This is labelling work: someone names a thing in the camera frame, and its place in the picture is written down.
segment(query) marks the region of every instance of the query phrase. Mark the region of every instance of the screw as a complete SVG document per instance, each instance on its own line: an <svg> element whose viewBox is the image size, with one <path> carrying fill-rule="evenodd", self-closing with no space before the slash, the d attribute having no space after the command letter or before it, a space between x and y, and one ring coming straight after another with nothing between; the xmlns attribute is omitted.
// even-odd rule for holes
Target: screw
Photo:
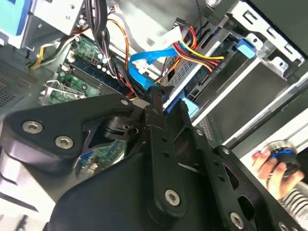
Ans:
<svg viewBox="0 0 308 231"><path fill-rule="evenodd" d="M226 149L226 148L222 148L222 151L223 151L225 154L227 154L227 155L229 155L229 154L230 154L229 150L228 150L228 149Z"/></svg>
<svg viewBox="0 0 308 231"><path fill-rule="evenodd" d="M203 132L201 130L197 129L197 133L199 136L203 136Z"/></svg>
<svg viewBox="0 0 308 231"><path fill-rule="evenodd" d="M279 228L281 231L289 231L289 229L286 227L285 224L283 224L281 221L278 222Z"/></svg>
<svg viewBox="0 0 308 231"><path fill-rule="evenodd" d="M165 191L165 199L173 206L178 206L180 204L179 195L172 189L167 189Z"/></svg>
<svg viewBox="0 0 308 231"><path fill-rule="evenodd" d="M43 125L37 121L27 121L23 123L23 130L31 134L37 134L43 131Z"/></svg>
<svg viewBox="0 0 308 231"><path fill-rule="evenodd" d="M126 100L121 100L121 103L123 103L124 105L128 105L128 102Z"/></svg>
<svg viewBox="0 0 308 231"><path fill-rule="evenodd" d="M59 148L70 149L74 145L74 141L68 136L59 136L55 140L56 145Z"/></svg>
<svg viewBox="0 0 308 231"><path fill-rule="evenodd" d="M152 111L153 111L155 114L159 114L159 111L158 111L156 108L152 108Z"/></svg>
<svg viewBox="0 0 308 231"><path fill-rule="evenodd" d="M240 230L244 228L244 222L237 213L230 213L232 223Z"/></svg>

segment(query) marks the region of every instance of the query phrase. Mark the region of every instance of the blue plastic tab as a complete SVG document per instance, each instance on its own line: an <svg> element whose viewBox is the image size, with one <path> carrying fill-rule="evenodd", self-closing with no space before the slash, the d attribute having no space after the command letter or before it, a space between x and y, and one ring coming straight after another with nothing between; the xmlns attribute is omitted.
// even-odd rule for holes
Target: blue plastic tab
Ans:
<svg viewBox="0 0 308 231"><path fill-rule="evenodd" d="M0 30L13 36L21 35L26 24L31 0L2 0Z"/></svg>
<svg viewBox="0 0 308 231"><path fill-rule="evenodd" d="M252 59L256 55L256 48L245 39L241 39L236 49L243 53L248 59Z"/></svg>
<svg viewBox="0 0 308 231"><path fill-rule="evenodd" d="M182 91L180 94L177 95L177 97L171 102L171 104L169 104L169 106L166 108L167 112L170 112L171 109L173 108L173 106L176 104L176 102L179 100L179 99L182 99L187 107L188 107L188 115L189 117L193 117L194 114L196 114L199 110L199 106L196 105L193 101L187 99L185 97L185 92Z"/></svg>

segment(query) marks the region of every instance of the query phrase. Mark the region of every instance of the gray metal panel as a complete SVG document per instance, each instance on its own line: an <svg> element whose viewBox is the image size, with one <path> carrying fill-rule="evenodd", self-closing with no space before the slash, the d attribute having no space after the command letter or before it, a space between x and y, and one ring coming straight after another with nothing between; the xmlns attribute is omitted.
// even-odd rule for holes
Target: gray metal panel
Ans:
<svg viewBox="0 0 308 231"><path fill-rule="evenodd" d="M288 103L283 110L278 111L264 124L258 126L252 134L242 140L234 149L233 152L238 158L243 157L247 153L254 150L256 147L262 146L266 141L274 141L289 139L300 132L308 124L307 113L304 116L299 116L299 120L295 120L296 123L290 123L293 119L301 115L302 112L307 112L307 97L308 97L308 85L307 82L303 86L303 92ZM301 141L296 143L297 148L307 145L308 134L301 134Z"/></svg>
<svg viewBox="0 0 308 231"><path fill-rule="evenodd" d="M273 24L308 54L308 1L250 0Z"/></svg>
<svg viewBox="0 0 308 231"><path fill-rule="evenodd" d="M12 46L0 49L0 117L39 106L42 84L52 76L44 68L35 71L27 68L29 60L16 51Z"/></svg>
<svg viewBox="0 0 308 231"><path fill-rule="evenodd" d="M36 83L37 79L0 60L0 108Z"/></svg>
<svg viewBox="0 0 308 231"><path fill-rule="evenodd" d="M262 111L288 86L290 84L266 66L257 65L210 112L223 142Z"/></svg>

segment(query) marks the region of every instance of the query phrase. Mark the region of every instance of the blue ring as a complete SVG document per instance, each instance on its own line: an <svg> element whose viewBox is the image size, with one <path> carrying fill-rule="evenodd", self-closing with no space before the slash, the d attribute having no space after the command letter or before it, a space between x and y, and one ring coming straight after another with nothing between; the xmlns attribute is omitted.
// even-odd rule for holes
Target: blue ring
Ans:
<svg viewBox="0 0 308 231"><path fill-rule="evenodd" d="M274 158L274 157L276 157L276 156L278 156L278 155L281 155L281 154L294 155L294 152L293 152L292 150L283 150L283 151L280 151L280 152L274 154L274 155L271 157L271 159Z"/></svg>

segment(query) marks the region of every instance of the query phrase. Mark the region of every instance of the blue drive latch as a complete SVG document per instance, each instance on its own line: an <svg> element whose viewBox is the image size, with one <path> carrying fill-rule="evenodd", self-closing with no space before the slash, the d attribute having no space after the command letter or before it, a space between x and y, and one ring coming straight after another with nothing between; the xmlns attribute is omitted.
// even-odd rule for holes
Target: blue drive latch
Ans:
<svg viewBox="0 0 308 231"><path fill-rule="evenodd" d="M248 59L252 59L256 55L257 51L254 45L244 38L238 42L236 49L243 53L243 55L245 55Z"/></svg>

